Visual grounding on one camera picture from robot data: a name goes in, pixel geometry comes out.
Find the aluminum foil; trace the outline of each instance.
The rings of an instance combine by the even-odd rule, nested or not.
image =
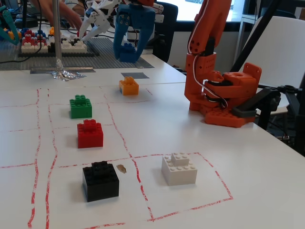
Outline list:
[[[59,58],[56,57],[56,71],[49,72],[53,75],[54,79],[69,81],[86,77],[86,75],[82,75],[79,73],[68,72],[63,69],[62,62]]]

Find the person's hand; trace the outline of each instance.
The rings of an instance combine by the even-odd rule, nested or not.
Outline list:
[[[33,5],[39,10],[38,0],[31,0]],[[53,25],[53,5],[52,0],[39,0],[42,14],[49,20],[50,24]],[[81,18],[80,16],[66,6],[63,2],[59,2],[59,12],[71,25],[71,27],[79,30],[81,28]]]

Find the white chair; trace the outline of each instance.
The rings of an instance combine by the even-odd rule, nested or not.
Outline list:
[[[245,62],[262,68],[260,84],[300,87],[305,72],[305,21],[272,17]],[[273,114],[286,113],[288,105],[286,96],[282,94],[281,103]]]

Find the table surface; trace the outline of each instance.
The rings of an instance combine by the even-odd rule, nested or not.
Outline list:
[[[152,55],[155,69],[103,69],[62,82],[0,72],[2,228],[303,229],[305,159],[253,123],[207,125],[189,111],[184,75]],[[121,72],[143,71],[138,96],[122,96]],[[90,98],[104,147],[77,149],[69,100]],[[162,155],[188,153],[195,185],[167,186]],[[107,160],[118,198],[87,203],[82,168]]]

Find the black chair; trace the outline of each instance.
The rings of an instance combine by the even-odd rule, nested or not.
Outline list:
[[[178,16],[178,7],[166,2],[157,2],[163,5],[163,23],[155,24],[155,38],[149,42],[153,46],[153,54],[164,62],[168,62],[173,42],[173,34]]]

